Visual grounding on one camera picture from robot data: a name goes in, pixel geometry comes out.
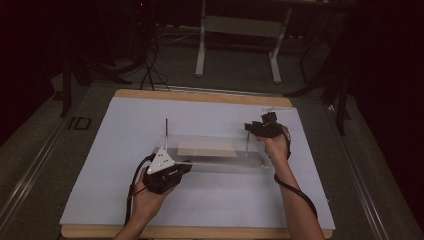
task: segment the metal rail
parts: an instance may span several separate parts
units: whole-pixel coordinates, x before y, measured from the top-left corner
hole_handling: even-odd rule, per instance
[[[55,143],[57,142],[62,130],[69,123],[72,114],[76,111],[79,104],[82,102],[83,97],[87,93],[87,89],[82,89],[74,99],[73,106],[70,108],[68,115],[63,118],[59,118],[49,137],[47,138],[44,145],[41,147],[32,164],[29,166],[25,174],[21,177],[19,182],[16,184],[11,195],[6,200],[0,211],[0,239],[4,239],[7,228],[12,223],[14,217],[19,211],[22,203],[28,196],[31,188],[35,181],[43,170],[44,166],[49,160],[49,157],[53,151]]]
[[[323,106],[324,106],[324,111],[329,119],[331,128],[334,131],[334,134],[340,135],[339,130],[335,124],[333,112],[328,110],[327,108],[328,106],[325,106],[325,105]],[[362,208],[364,209],[364,213],[368,219],[369,225],[371,227],[371,231],[373,232],[375,239],[380,239],[380,240],[389,239],[387,231],[375,207],[374,200],[372,199],[368,191],[367,185],[365,184],[364,179],[362,178],[361,171],[355,162],[352,152],[350,151],[344,138],[339,136],[337,139],[339,140],[339,143],[346,154],[347,166],[352,178],[353,185],[358,194],[359,201],[361,202]]]

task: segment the metal rod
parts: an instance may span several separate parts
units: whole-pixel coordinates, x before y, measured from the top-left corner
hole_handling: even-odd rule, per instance
[[[165,151],[168,151],[168,118],[166,119],[165,124]]]
[[[247,157],[247,150],[249,150],[249,137],[250,137],[250,132],[247,132],[247,139],[246,139],[246,157]]]

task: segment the white paper sheet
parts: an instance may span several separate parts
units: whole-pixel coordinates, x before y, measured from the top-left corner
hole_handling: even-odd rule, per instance
[[[244,138],[244,123],[261,121],[262,109],[269,107],[113,98],[60,223],[123,224],[132,175],[165,134],[166,118],[170,134]],[[314,202],[321,227],[335,229],[297,110],[277,117],[291,133],[289,162],[300,187]],[[272,168],[237,173],[193,168],[150,224],[286,228],[273,174]]]

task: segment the desk leg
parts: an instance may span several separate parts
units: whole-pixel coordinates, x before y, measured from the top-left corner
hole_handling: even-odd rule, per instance
[[[281,24],[281,29],[280,29],[280,32],[278,33],[277,44],[274,48],[274,51],[269,52],[269,61],[271,63],[272,78],[274,79],[274,83],[276,84],[281,83],[281,75],[280,75],[280,70],[278,69],[277,56],[278,56],[278,52],[280,51],[281,43],[283,42],[283,39],[284,39],[284,34],[286,33],[291,12],[292,12],[291,8],[287,9],[284,22]]]
[[[197,63],[196,63],[196,77],[203,76],[203,67],[205,64],[205,18],[206,18],[206,0],[202,1],[202,17],[200,19],[200,46],[199,53],[197,54]]]

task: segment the cord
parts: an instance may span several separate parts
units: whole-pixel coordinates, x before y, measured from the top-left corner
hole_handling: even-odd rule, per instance
[[[292,187],[292,186],[290,186],[290,185],[282,182],[280,179],[278,179],[277,174],[274,174],[274,180],[278,183],[278,185],[280,185],[280,186],[282,186],[282,187],[284,187],[284,188],[286,188],[286,189],[288,189],[288,190],[296,193],[301,198],[303,198],[308,203],[308,205],[311,208],[312,212],[315,214],[315,217],[318,218],[318,213],[317,213],[317,210],[315,208],[315,205],[314,205],[314,203],[311,201],[311,199],[306,194],[304,194],[299,189],[294,188],[294,187]]]
[[[147,72],[144,74],[143,80],[141,81],[140,90],[143,89],[144,81],[146,80],[146,77],[147,76],[149,76],[150,84],[152,86],[153,91],[155,90],[154,83],[152,81],[152,76],[151,76],[151,70],[153,69],[155,71],[156,75],[158,76],[159,80],[161,81],[161,83],[163,83],[166,86],[166,88],[168,89],[168,91],[171,91],[171,89],[169,88],[169,86],[167,84],[167,82],[169,80],[168,75],[159,72],[156,69],[156,67],[154,66],[154,64],[156,62],[156,58],[157,58],[157,53],[156,53],[155,49],[153,49],[151,46],[149,47],[149,49],[152,50],[153,53],[154,53],[153,60],[150,62],[150,60],[146,58]],[[164,81],[160,75],[163,75],[164,77],[166,77],[166,80]]]
[[[200,31],[192,32],[192,33],[189,33],[189,34],[184,35],[184,36],[182,36],[182,37],[179,37],[179,38],[177,38],[177,39],[175,39],[175,40],[172,40],[172,41],[169,41],[169,42],[162,42],[162,43],[159,43],[159,44],[160,44],[160,45],[168,45],[168,44],[172,44],[172,43],[178,42],[178,41],[180,41],[180,40],[182,40],[182,39],[184,39],[184,38],[188,38],[188,37],[190,37],[190,36],[193,36],[194,34],[199,34],[199,33],[200,33]]]
[[[131,200],[132,200],[132,197],[135,196],[136,194],[142,192],[144,189],[146,189],[146,187],[145,187],[145,188],[141,189],[140,191],[137,191],[137,192],[134,193],[134,186],[135,186],[135,183],[137,181],[137,176],[140,172],[140,169],[147,161],[153,161],[155,156],[156,156],[156,154],[153,153],[150,156],[145,157],[143,159],[143,161],[141,161],[140,164],[138,164],[137,169],[135,170],[134,177],[133,177],[133,180],[132,180],[131,185],[130,185],[130,189],[128,190],[127,210],[126,210],[126,214],[125,214],[125,224],[124,225],[127,225],[128,221],[130,220],[130,217],[131,217],[131,204],[132,204]]]

